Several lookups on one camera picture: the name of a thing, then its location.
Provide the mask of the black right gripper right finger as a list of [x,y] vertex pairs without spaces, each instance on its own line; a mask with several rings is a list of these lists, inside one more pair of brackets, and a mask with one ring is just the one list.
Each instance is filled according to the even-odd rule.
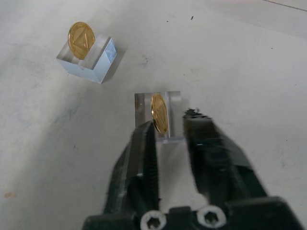
[[210,204],[267,196],[244,151],[211,117],[190,108],[183,124],[197,190]]

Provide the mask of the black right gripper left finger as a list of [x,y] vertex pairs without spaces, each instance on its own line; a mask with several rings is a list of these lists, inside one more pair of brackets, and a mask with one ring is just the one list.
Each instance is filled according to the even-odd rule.
[[155,128],[148,121],[135,128],[113,168],[103,212],[145,213],[158,210],[159,201]]

